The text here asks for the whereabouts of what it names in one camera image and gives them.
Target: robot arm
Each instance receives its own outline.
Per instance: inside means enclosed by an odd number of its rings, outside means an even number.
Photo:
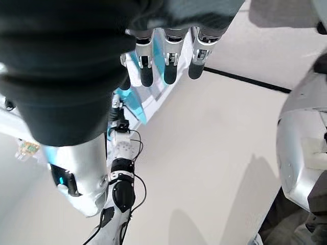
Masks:
[[[76,146],[43,146],[54,182],[68,201],[86,216],[102,211],[99,227],[85,244],[122,244],[135,201],[136,158],[118,95],[113,97],[110,117],[109,171],[104,135]]]
[[[285,196],[311,212],[307,228],[326,241],[327,53],[290,93],[279,116],[277,159]]]

